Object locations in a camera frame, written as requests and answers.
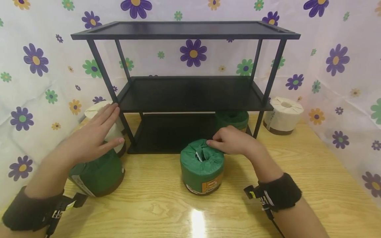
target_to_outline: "flower print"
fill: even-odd
[[[314,125],[321,125],[322,121],[325,120],[324,113],[320,111],[320,108],[311,109],[311,112],[308,113],[310,116],[310,121],[314,123]]]
[[[94,97],[93,99],[94,104],[97,104],[102,101],[106,101],[106,99],[103,99],[103,97]]]
[[[159,53],[157,53],[157,57],[163,59],[164,58],[164,53],[162,51],[159,51]]]
[[[340,147],[344,149],[346,145],[349,145],[349,137],[344,135],[342,131],[335,131],[335,134],[332,135],[332,138],[334,139],[332,143],[336,144],[336,148]]]
[[[19,178],[27,178],[29,176],[29,173],[32,172],[33,168],[31,165],[33,164],[33,160],[30,160],[27,155],[24,157],[18,157],[17,163],[13,163],[9,166],[9,168],[12,170],[8,173],[8,177],[12,178],[13,181],[19,180]]]
[[[320,89],[321,89],[320,82],[319,80],[316,80],[314,84],[312,85],[312,92],[318,93]]]
[[[28,108],[16,107],[16,111],[11,112],[11,125],[16,125],[16,130],[21,131],[21,129],[29,130],[29,126],[33,126],[32,121],[33,115],[28,113]]]
[[[328,4],[329,0],[309,0],[304,4],[303,8],[304,10],[312,8],[308,14],[311,18],[316,16],[317,12],[319,12],[319,17],[322,17]]]
[[[73,115],[78,115],[81,112],[82,104],[79,103],[79,100],[73,99],[72,102],[69,102],[70,111],[72,111]]]
[[[248,61],[243,59],[241,64],[237,65],[237,71],[235,73],[239,73],[239,75],[250,75],[253,70],[253,60],[249,59]]]
[[[370,172],[365,172],[365,175],[362,176],[362,179],[366,182],[364,186],[371,190],[373,197],[381,198],[381,176],[378,174],[372,175]]]
[[[262,21],[277,26],[279,21],[278,11],[274,12],[274,14],[272,11],[269,11],[267,17],[262,18]]]
[[[342,107],[337,107],[335,109],[337,115],[341,115],[344,112],[344,109]]]
[[[30,71],[32,73],[37,71],[37,74],[42,77],[42,71],[48,72],[48,67],[45,64],[48,64],[49,61],[47,58],[42,57],[44,55],[42,49],[38,48],[36,50],[32,43],[29,44],[29,48],[24,46],[23,49],[27,54],[24,56],[24,62],[30,64]]]
[[[96,78],[97,76],[98,76],[98,78],[102,77],[102,74],[99,71],[99,68],[98,68],[98,65],[97,65],[95,59],[93,59],[91,62],[90,62],[90,60],[85,60],[85,63],[86,64],[83,64],[82,67],[84,69],[86,69],[85,70],[86,74],[91,74],[91,76],[93,78]]]
[[[66,10],[74,11],[75,6],[73,5],[73,2],[71,2],[70,0],[63,0],[62,5]]]
[[[349,94],[351,95],[351,97],[359,97],[361,91],[358,88],[354,88],[349,92]]]
[[[336,49],[331,49],[330,56],[325,61],[327,66],[327,72],[331,72],[332,76],[336,75],[336,71],[339,73],[343,73],[345,67],[343,64],[347,64],[349,62],[349,56],[345,56],[348,48],[341,48],[341,44],[337,44]]]
[[[29,10],[29,0],[13,0],[15,6],[19,7],[21,10]]]
[[[271,62],[272,62],[272,64],[271,64],[271,67],[274,65],[274,61],[275,61],[275,59],[273,59]],[[279,62],[279,65],[278,65],[278,69],[280,69],[280,67],[282,67],[282,66],[284,66],[285,65],[285,61],[286,61],[286,59],[284,59],[283,58],[283,56],[280,58],[280,62]]]
[[[131,71],[132,68],[134,67],[134,61],[130,60],[129,58],[125,58],[125,63],[128,70]],[[123,68],[122,62],[119,61],[119,64],[120,64],[120,68],[122,69]]]
[[[380,150],[381,149],[381,143],[379,141],[374,141],[372,143],[373,150]]]
[[[220,6],[219,3],[220,0],[209,0],[208,7],[213,10],[217,10],[217,8]]]
[[[176,11],[176,13],[174,14],[174,18],[176,19],[176,21],[181,21],[182,13],[180,11]]]
[[[0,74],[0,78],[4,81],[9,83],[9,81],[12,81],[12,76],[9,75],[9,73],[4,72]]]
[[[262,10],[262,8],[263,8],[263,4],[264,4],[263,0],[257,0],[257,1],[255,2],[255,5],[254,5],[255,10],[256,10],[256,11],[260,11],[260,10]]]
[[[377,104],[372,105],[370,107],[372,111],[374,111],[370,118],[377,119],[376,124],[381,124],[381,98],[377,99]]]
[[[147,0],[124,0],[120,4],[120,8],[123,11],[130,10],[130,16],[133,19],[136,19],[139,16],[142,19],[147,17],[145,10],[150,11],[152,9],[152,4]]]
[[[46,92],[45,92],[45,95],[46,95],[46,99],[48,100],[49,103],[51,104],[54,104],[54,102],[57,102],[57,97],[58,95],[54,92],[54,90],[51,90],[48,89]]]
[[[287,80],[288,83],[286,83],[286,87],[288,87],[288,90],[297,90],[300,86],[302,86],[302,81],[304,80],[303,74],[297,75],[294,74],[292,78],[289,78]]]
[[[61,129],[61,125],[60,125],[58,122],[56,122],[56,123],[53,123],[53,124],[51,125],[51,128],[52,128],[54,131],[56,131],[56,130],[58,130],[58,129]]]
[[[224,65],[220,65],[218,67],[218,71],[220,71],[220,72],[225,72],[225,70],[226,70],[226,67]]]
[[[89,13],[88,11],[85,12],[85,16],[82,17],[82,21],[85,22],[85,28],[86,29],[90,29],[90,28],[94,28],[94,27],[97,27],[97,26],[101,26],[102,23],[100,23],[100,17],[99,16],[95,16],[94,15],[94,12],[91,11],[91,13]]]
[[[60,35],[57,35],[57,34],[56,34],[56,38],[57,38],[57,41],[58,41],[59,43],[64,42],[64,40],[62,39],[62,37],[61,37]]]
[[[180,52],[183,55],[180,57],[181,61],[187,61],[187,66],[192,67],[193,63],[196,67],[200,67],[201,62],[207,59],[207,56],[204,53],[207,51],[206,46],[201,46],[200,40],[195,40],[194,44],[192,40],[186,41],[186,47],[182,46]]]

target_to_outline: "brown roll base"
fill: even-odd
[[[266,124],[266,122],[264,122],[264,120],[263,120],[263,125],[267,129],[267,124]],[[273,133],[274,135],[286,136],[286,135],[291,134],[294,130],[291,130],[291,131],[278,131],[278,130],[275,130],[275,129],[270,127],[269,131],[271,133]]]

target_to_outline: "wooden table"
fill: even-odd
[[[139,115],[127,115],[136,131]],[[249,125],[255,127],[256,116]],[[304,122],[289,136],[261,126],[258,139],[293,177],[331,237],[381,237],[381,212]],[[250,162],[226,155],[221,187],[191,194],[181,182],[179,155],[128,155],[126,175],[111,195],[88,198],[64,213],[54,237],[280,237],[258,200],[243,192],[257,183]],[[76,187],[68,181],[66,194]]]

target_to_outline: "white toilet paper roll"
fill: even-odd
[[[302,105],[283,97],[271,99],[270,104],[274,111],[265,113],[264,125],[271,133],[290,134],[303,112]]]

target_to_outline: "shelf leg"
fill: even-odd
[[[105,66],[104,66],[104,64],[102,62],[101,55],[98,52],[98,49],[97,49],[97,47],[95,45],[94,40],[87,40],[87,43],[89,44],[90,50],[91,50],[91,52],[92,52],[92,54],[94,56],[94,59],[95,59],[97,65],[98,65],[99,71],[102,74],[104,83],[106,84],[107,90],[109,91],[109,94],[111,96],[112,101],[116,102],[116,103],[119,103],[118,97],[117,97],[117,95],[114,92],[114,89],[112,87],[109,75],[107,74],[106,68],[105,68]],[[127,133],[128,138],[131,141],[131,145],[135,146],[136,145],[136,141],[135,141],[134,135],[132,134],[130,126],[128,125],[127,120],[124,117],[124,114],[123,114],[122,111],[119,113],[119,117],[120,117],[120,120],[122,121],[122,125],[124,126],[124,130],[123,131]]]

